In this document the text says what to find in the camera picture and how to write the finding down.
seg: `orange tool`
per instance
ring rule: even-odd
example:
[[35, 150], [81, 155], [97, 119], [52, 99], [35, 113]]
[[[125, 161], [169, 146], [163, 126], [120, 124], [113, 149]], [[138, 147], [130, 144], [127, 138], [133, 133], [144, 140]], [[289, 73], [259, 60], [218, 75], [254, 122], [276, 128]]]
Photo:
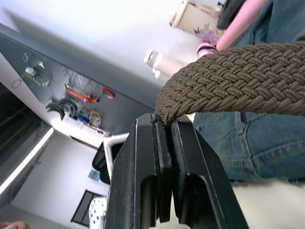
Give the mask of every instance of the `orange tool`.
[[69, 92], [71, 95], [73, 95], [73, 96], [75, 96], [75, 97], [77, 97], [77, 98], [79, 98], [79, 99], [82, 99], [85, 103], [92, 104], [92, 103], [94, 103], [94, 102], [97, 102], [97, 103], [98, 103], [98, 102], [100, 101], [99, 98], [91, 98], [90, 95], [81, 94], [81, 93], [79, 93], [79, 92], [77, 92], [77, 91], [71, 89], [71, 88], [70, 88], [68, 85], [66, 85], [66, 84], [65, 84], [65, 87], [66, 87], [66, 89], [68, 90], [68, 92]]

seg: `blue jeans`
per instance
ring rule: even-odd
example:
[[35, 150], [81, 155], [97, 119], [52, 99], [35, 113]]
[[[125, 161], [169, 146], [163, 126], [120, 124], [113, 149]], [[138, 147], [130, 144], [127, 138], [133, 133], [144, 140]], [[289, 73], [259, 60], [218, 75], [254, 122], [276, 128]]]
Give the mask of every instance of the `blue jeans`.
[[[234, 46], [292, 42], [305, 31], [305, 1], [266, 4]], [[241, 112], [197, 113], [194, 126], [220, 157], [230, 180], [305, 181], [305, 117]]]

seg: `pink arm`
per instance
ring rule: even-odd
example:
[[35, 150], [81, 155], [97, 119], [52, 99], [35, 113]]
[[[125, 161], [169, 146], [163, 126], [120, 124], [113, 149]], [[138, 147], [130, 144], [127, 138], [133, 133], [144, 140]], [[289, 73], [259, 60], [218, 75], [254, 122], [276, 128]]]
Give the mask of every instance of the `pink arm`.
[[224, 35], [219, 39], [217, 50], [225, 50], [252, 24], [259, 16], [268, 0], [246, 0]]

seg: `person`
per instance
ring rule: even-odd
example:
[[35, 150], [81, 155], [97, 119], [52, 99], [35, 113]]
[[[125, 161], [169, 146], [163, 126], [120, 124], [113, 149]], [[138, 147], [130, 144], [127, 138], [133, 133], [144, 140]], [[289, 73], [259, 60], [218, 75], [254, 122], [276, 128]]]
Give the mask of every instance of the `person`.
[[[231, 47], [305, 41], [305, 1], [269, 1]], [[305, 117], [246, 112], [196, 113], [194, 126], [233, 183], [278, 178], [305, 182]]]
[[0, 222], [0, 229], [4, 229], [10, 225], [15, 225], [17, 229], [31, 229], [26, 222]]

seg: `pegboard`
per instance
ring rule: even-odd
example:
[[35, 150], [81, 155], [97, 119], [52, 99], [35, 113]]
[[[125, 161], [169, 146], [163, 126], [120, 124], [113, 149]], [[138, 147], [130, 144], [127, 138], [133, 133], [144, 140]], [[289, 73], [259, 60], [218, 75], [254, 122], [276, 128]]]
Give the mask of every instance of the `pegboard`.
[[[47, 56], [40, 54], [39, 50], [34, 51], [1, 33], [0, 53], [2, 53], [21, 77], [21, 83], [25, 83], [37, 99], [45, 105], [50, 103], [51, 100], [60, 100], [67, 96], [65, 84], [71, 86], [72, 89], [82, 94], [90, 95], [93, 98], [100, 95], [99, 103], [85, 104], [80, 99], [75, 98], [74, 100], [77, 102], [79, 108], [84, 106], [88, 110], [94, 109], [99, 111], [102, 115], [103, 129], [114, 135], [129, 132], [136, 118], [153, 111], [151, 108], [116, 91], [114, 91], [114, 99], [107, 98], [101, 94], [104, 87], [108, 88], [106, 85], [97, 83], [89, 77], [63, 66], [56, 62], [56, 60], [51, 60]], [[44, 68], [39, 66], [38, 62], [42, 62]], [[25, 69], [27, 67], [35, 67], [40, 73], [49, 77], [51, 79], [50, 85], [48, 87], [43, 87], [27, 77], [25, 75]], [[12, 80], [12, 87], [18, 87], [19, 83], [19, 81], [14, 82]]]

